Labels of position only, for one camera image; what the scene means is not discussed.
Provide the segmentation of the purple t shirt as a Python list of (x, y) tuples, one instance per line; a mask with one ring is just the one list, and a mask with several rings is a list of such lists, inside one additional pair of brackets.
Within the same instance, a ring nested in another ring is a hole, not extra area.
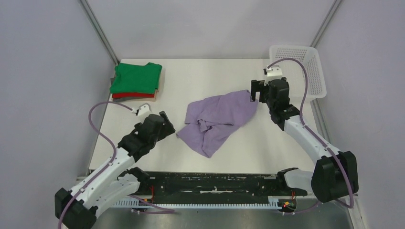
[(177, 132), (190, 149), (211, 158), (225, 141), (256, 114), (258, 101), (248, 90), (195, 101), (187, 106), (185, 127)]

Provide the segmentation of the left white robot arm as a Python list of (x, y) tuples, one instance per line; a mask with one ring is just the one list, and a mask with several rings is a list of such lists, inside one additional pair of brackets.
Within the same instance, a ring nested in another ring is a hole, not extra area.
[(145, 194), (150, 181), (138, 167), (132, 168), (148, 154), (158, 141), (175, 133), (164, 111), (139, 112), (141, 121), (115, 146), (112, 156), (70, 190), (59, 189), (54, 197), (58, 228), (90, 229), (97, 219), (124, 197)]

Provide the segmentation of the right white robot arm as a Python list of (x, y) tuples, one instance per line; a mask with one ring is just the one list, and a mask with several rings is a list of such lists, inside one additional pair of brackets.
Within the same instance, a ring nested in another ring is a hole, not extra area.
[(312, 172), (296, 167), (278, 172), (276, 189), (287, 195), (295, 188), (311, 192), (322, 203), (348, 196), (353, 200), (359, 190), (357, 160), (351, 151), (343, 152), (315, 133), (305, 123), (302, 112), (290, 103), (289, 84), (285, 77), (269, 82), (252, 80), (250, 99), (269, 108), (271, 120), (290, 135), (309, 155)]

